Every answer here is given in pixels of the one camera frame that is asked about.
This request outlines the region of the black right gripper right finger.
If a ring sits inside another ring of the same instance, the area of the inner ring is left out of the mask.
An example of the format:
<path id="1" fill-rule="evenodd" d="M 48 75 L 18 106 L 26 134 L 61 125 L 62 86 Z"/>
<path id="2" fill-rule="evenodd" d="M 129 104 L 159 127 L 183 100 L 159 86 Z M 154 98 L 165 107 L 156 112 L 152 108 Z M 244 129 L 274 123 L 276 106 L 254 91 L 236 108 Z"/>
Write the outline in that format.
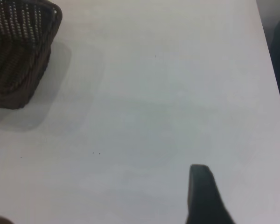
<path id="1" fill-rule="evenodd" d="M 192 164 L 189 169 L 187 224 L 233 224 L 210 168 Z"/>

